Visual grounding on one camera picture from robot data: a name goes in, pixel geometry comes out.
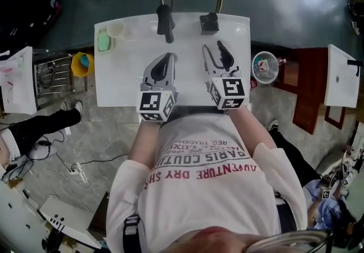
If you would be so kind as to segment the black cabinet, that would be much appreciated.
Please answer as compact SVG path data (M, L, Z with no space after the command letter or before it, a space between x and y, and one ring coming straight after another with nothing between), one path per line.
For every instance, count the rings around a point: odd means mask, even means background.
M37 45L59 12L58 0L0 0L0 50Z

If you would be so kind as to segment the green soap bar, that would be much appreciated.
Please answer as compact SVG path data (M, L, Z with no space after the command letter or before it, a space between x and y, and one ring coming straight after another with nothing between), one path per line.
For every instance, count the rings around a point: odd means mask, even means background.
M110 53L115 48L115 38L109 35L107 27L100 28L97 31L96 41L99 53Z

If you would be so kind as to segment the person's white printed shirt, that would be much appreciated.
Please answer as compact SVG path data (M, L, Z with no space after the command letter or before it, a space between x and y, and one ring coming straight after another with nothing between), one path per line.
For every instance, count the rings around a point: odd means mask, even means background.
M282 148L250 156L230 117L196 114L160 126L154 167L125 160L106 217L111 253L245 253L308 226L299 178Z

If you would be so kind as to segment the person's eyeglasses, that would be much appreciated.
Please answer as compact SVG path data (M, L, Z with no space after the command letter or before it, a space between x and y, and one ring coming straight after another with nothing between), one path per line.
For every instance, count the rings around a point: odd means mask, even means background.
M245 253L331 253L333 233L302 230L275 235L248 246Z

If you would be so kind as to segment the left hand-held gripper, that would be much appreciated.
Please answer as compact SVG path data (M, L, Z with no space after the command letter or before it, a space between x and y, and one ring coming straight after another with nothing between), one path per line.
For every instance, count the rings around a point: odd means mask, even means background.
M166 122L176 105L174 87L177 55L167 52L155 58L144 70L137 113L146 122Z

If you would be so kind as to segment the small white sink basin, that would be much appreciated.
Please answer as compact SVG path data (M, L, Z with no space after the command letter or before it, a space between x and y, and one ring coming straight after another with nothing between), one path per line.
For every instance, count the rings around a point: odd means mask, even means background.
M325 106L356 108L360 77L356 76L357 67L347 65L353 57L330 44L328 45L328 74Z
M33 115L37 112L32 53L32 47L26 46L0 61L0 88L6 114Z

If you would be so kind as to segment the black soap dispenser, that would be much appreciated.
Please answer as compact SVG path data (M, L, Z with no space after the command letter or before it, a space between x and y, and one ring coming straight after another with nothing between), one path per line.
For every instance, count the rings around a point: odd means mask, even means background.
M201 35L214 35L219 31L218 16L216 13L208 13L200 16Z

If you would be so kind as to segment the yellow bin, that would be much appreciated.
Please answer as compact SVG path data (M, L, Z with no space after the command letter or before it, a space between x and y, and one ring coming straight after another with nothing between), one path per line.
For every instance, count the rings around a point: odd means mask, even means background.
M83 68L80 64L80 56L87 55L90 61L89 68ZM73 74L78 78L84 78L94 72L94 56L92 54L78 52L72 57L71 69Z

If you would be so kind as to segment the white striped panel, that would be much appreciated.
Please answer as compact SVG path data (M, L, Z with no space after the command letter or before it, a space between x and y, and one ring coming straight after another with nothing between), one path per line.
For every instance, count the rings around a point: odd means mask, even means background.
M65 235L92 248L101 249L100 242L87 230L92 213L49 197L39 209L41 215Z

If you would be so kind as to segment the small black faucet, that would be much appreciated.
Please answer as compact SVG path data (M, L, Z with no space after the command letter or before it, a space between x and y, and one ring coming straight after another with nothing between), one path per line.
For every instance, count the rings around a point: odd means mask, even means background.
M357 71L356 71L355 75L358 77L360 74L360 69L362 67L364 67L364 62L358 61L358 60L347 60L347 65L357 67Z

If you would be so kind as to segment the white cup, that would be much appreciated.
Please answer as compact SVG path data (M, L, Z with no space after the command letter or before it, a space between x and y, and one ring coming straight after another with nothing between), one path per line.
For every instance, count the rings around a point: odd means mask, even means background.
M125 24L121 21L115 21L108 24L106 28L107 34L114 39L124 37Z

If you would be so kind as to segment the white mesh wastebasket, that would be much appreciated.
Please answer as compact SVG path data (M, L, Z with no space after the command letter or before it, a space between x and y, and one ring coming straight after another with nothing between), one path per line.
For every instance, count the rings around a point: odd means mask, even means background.
M267 73L261 73L258 69L257 62L262 59L267 59L269 64L269 71ZM261 84L271 84L278 77L279 64L277 58L270 52L262 51L257 53L251 62L251 74Z

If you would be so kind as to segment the brown wooden cabinet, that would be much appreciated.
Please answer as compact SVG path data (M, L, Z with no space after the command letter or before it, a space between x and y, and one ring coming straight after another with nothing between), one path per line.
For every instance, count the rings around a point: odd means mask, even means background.
M297 95L292 123L309 134L313 134L317 119L323 115L325 121L342 129L346 109L340 108L338 120L329 118L334 108L324 104L328 86L329 48L288 49L280 54L286 63L279 67L274 87Z

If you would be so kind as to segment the white power strip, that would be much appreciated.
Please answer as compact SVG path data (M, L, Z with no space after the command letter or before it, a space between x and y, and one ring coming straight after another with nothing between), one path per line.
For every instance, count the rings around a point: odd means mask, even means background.
M81 165L76 163L76 164L71 164L71 166L69 167L69 173L71 175L78 175L81 178L81 181L84 183L88 183L88 179L85 176L84 171L81 168Z

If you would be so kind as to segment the person's right forearm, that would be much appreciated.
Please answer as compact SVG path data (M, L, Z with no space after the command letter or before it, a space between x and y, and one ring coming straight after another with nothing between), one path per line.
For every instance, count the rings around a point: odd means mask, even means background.
M229 110L228 116L238 131L250 156L254 155L257 146L262 143L268 149L277 148L271 135L245 105L239 109Z

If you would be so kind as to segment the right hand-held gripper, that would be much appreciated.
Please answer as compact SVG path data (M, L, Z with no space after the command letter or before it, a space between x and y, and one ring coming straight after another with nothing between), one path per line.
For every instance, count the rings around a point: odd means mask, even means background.
M227 44L221 40L204 44L202 54L208 74L207 91L217 109L238 109L246 99L246 80Z

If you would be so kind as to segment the person's left forearm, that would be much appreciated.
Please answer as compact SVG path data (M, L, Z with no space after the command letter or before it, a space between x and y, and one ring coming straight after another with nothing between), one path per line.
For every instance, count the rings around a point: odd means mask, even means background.
M152 169L158 146L159 130L160 125L156 122L141 121L128 159Z

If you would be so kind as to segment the white washbasin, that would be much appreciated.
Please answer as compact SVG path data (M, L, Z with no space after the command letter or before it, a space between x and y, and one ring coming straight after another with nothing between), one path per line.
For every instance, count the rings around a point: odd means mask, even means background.
M239 64L246 89L250 87L251 44L250 20L243 16L219 14L219 31L214 35L202 35L201 13L173 13L174 41L166 43L165 37L157 34L156 14L137 15L97 23L94 35L109 26L124 26L122 34L113 39L111 49L101 52L94 45L96 96L99 107L134 107L143 80L145 68L154 59L167 52L175 53L177 63L174 86L178 92L180 106L212 106L214 103L207 91L207 72L202 55L203 46L211 54L219 54L217 41L233 55Z

